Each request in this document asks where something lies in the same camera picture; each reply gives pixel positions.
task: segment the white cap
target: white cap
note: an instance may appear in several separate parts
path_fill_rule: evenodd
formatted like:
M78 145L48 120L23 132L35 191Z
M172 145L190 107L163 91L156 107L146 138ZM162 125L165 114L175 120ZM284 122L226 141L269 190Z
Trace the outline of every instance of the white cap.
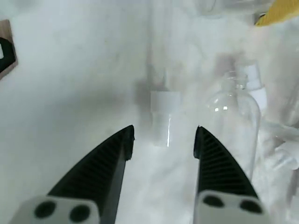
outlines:
M180 92L151 91L150 111L153 114L153 141L155 145L169 147L171 141L171 115L181 104Z
M267 109L268 107L268 99L267 92L265 88L259 90L252 90L248 92L257 102L258 107L261 111Z
M259 67L255 60L239 61L235 64L236 71L241 76L247 76L246 89L256 100L261 111L268 106L267 92L264 88Z
M282 164L287 165L292 170L299 168L299 142L286 141L277 147L275 151L284 154L284 161L281 161Z
M150 111L152 113L172 114L181 104L181 93L170 91L150 92Z

